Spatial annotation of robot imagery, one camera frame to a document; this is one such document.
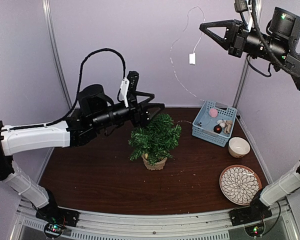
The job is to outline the white battery box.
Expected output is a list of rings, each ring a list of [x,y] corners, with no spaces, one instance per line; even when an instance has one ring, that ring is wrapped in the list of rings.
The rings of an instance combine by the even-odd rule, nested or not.
[[[189,59],[189,64],[194,66],[196,64],[196,53],[195,52],[190,53],[188,59]]]

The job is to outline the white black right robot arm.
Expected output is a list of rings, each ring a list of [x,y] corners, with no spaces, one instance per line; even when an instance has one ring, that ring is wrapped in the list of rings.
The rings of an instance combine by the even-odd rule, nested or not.
[[[201,23],[199,30],[225,49],[229,55],[240,58],[246,53],[253,59],[261,58],[269,62],[275,71],[289,74],[295,87],[300,91],[300,53],[296,48],[300,39],[300,16],[275,7],[271,20],[262,33],[257,21],[256,6],[253,1],[244,6],[236,6],[236,12],[250,12],[253,27],[248,28],[243,20],[222,20]],[[246,216],[258,220],[276,201],[300,189],[300,160],[277,181],[259,190]]]

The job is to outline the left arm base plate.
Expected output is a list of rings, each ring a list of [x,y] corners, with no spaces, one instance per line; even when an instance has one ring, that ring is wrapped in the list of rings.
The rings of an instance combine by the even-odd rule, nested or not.
[[[45,211],[42,208],[36,208],[35,217],[51,224],[57,224],[66,227],[76,227],[79,220],[79,212],[58,207],[56,211]]]

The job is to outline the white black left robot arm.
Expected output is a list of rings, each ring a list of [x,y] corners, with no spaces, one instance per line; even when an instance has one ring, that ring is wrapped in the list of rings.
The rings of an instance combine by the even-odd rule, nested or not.
[[[103,86],[93,84],[78,93],[79,108],[56,123],[8,126],[0,120],[0,182],[8,184],[27,198],[51,222],[62,218],[53,194],[32,181],[13,160],[13,154],[44,148],[67,148],[86,145],[101,130],[120,127],[131,121],[134,127],[145,127],[165,105],[152,103],[154,94],[123,87],[124,100],[114,103]]]

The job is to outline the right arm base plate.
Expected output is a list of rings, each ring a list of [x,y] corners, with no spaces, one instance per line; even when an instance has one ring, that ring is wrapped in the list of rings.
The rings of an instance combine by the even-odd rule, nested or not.
[[[233,227],[258,222],[264,218],[269,218],[273,215],[272,211],[267,206],[260,207],[252,205],[243,208],[233,209],[229,211],[228,214]]]

